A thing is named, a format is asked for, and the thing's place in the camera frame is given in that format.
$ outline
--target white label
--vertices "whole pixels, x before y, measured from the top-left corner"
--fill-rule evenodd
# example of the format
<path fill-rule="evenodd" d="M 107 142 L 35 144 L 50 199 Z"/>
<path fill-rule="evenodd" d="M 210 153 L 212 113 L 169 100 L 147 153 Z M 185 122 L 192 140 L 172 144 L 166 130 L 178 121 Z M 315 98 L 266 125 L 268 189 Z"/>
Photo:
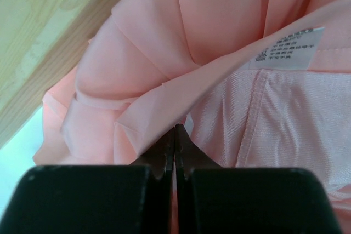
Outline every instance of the white label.
<path fill-rule="evenodd" d="M 314 28 L 282 38 L 244 64 L 239 70 L 306 70 L 317 50 L 323 31 L 323 27 Z"/>

